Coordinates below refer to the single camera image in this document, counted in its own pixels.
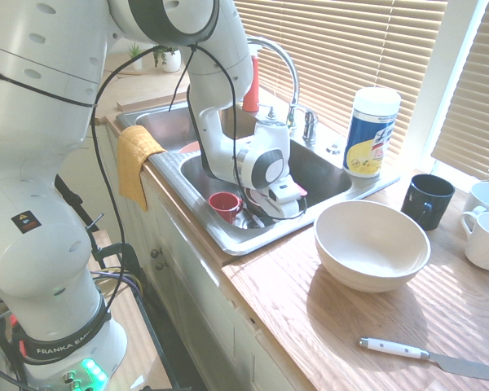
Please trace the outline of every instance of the mug handle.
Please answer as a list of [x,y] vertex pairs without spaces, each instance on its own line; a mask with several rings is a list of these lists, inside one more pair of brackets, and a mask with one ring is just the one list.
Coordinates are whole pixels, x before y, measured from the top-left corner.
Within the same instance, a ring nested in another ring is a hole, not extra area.
[[473,220],[472,223],[474,226],[474,224],[476,224],[476,218],[478,217],[479,214],[480,213],[476,214],[475,212],[463,212],[462,215],[460,216],[460,222],[462,223],[462,226],[464,227],[464,231],[465,231],[465,234],[467,235],[467,238],[469,238],[471,236],[474,229],[471,230],[469,228],[469,226],[467,225],[467,221],[465,220],[465,217],[466,216],[471,217],[471,219]]
[[486,208],[485,206],[481,206],[481,205],[477,206],[475,209],[473,209],[473,210],[472,210],[472,212],[473,212],[474,214],[476,214],[477,216],[478,216],[480,213],[484,213],[484,212],[486,212],[486,211],[487,211],[487,208]]
[[421,225],[422,221],[427,221],[428,218],[430,218],[431,211],[433,210],[433,205],[430,204],[429,202],[424,203],[424,209],[422,210],[421,215],[418,217],[416,222]]
[[468,238],[473,233],[473,230],[474,229],[471,230],[469,228],[469,226],[467,225],[467,221],[465,220],[465,216],[470,216],[471,217],[471,219],[473,220],[472,223],[471,223],[471,226],[474,226],[476,224],[476,219],[477,219],[478,215],[480,213],[484,213],[486,211],[487,211],[486,207],[480,205],[480,206],[477,206],[476,208],[474,208],[470,212],[463,212],[462,213],[462,216],[460,217],[460,222],[462,223],[462,226],[464,227],[464,231],[467,234],[467,237]]

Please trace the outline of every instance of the red bottle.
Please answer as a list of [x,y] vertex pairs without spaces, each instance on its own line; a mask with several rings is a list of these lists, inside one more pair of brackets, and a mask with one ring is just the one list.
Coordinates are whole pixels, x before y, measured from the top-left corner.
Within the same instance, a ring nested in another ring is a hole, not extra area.
[[250,54],[252,56],[253,65],[253,80],[250,90],[243,98],[243,110],[246,112],[258,112],[259,111],[259,63],[258,63],[258,51],[254,45],[250,45]]

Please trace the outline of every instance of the green led light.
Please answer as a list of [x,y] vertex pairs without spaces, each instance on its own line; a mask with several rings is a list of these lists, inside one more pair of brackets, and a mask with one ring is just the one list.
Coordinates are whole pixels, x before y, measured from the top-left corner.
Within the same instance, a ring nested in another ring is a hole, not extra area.
[[90,379],[94,383],[95,391],[103,391],[107,386],[108,376],[99,367],[96,362],[90,358],[85,359],[81,362],[82,366],[86,369],[87,374],[89,374]]
[[94,360],[91,360],[89,358],[87,360],[83,360],[81,364],[87,369],[92,369],[93,367],[96,367],[96,363],[94,362]]

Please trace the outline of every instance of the sink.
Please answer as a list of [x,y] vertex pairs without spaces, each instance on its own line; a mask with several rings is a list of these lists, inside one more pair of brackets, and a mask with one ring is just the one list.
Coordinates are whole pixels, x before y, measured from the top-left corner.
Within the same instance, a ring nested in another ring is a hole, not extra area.
[[[237,138],[253,134],[255,123],[261,116],[236,111]],[[233,134],[233,111],[221,111],[223,133]],[[170,111],[154,108],[124,113],[117,119],[125,126],[142,125],[167,152],[150,156],[149,160],[192,211],[201,225],[214,238],[219,247],[231,255],[245,255],[271,243],[303,226],[311,224],[332,204],[344,200],[360,199],[396,182],[396,171],[383,169],[375,178],[350,176],[341,168],[341,157],[326,152],[333,143],[332,132],[317,132],[317,142],[306,144],[296,134],[290,136],[289,167],[293,180],[307,191],[306,212],[299,218],[275,222],[267,217],[253,216],[244,209],[235,224],[224,221],[208,204],[215,192],[229,191],[240,194],[233,183],[210,178],[202,168],[200,152],[178,153],[185,145],[196,141],[186,103],[175,104]],[[301,209],[305,205],[299,201]]]

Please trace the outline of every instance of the green plant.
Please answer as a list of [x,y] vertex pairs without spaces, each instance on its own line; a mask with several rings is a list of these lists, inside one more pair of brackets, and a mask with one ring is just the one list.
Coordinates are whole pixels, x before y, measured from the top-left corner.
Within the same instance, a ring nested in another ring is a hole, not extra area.
[[136,55],[141,54],[141,48],[136,42],[132,42],[132,45],[129,46],[129,56],[133,59]]
[[154,66],[157,67],[157,65],[160,63],[160,58],[161,58],[161,63],[163,65],[166,65],[165,53],[172,53],[172,55],[174,55],[174,52],[177,49],[178,49],[177,47],[159,47],[159,46],[156,46],[156,49],[154,49],[154,51],[153,51]]

